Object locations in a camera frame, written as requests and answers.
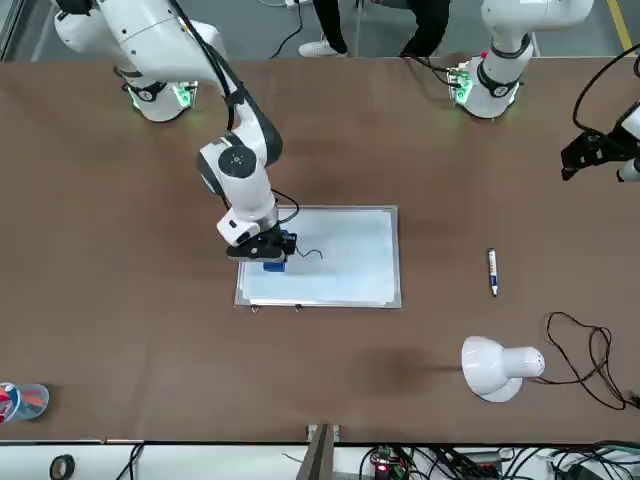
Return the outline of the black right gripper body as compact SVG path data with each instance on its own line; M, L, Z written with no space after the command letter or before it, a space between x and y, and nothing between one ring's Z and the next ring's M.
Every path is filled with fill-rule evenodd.
M276 225L248 240L248 258L256 261L283 261L284 244L283 230Z

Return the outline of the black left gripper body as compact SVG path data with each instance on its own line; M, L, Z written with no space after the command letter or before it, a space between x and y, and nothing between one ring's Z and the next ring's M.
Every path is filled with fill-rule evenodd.
M601 137L600 162L617 162L630 159L630 133L622 127L614 127Z

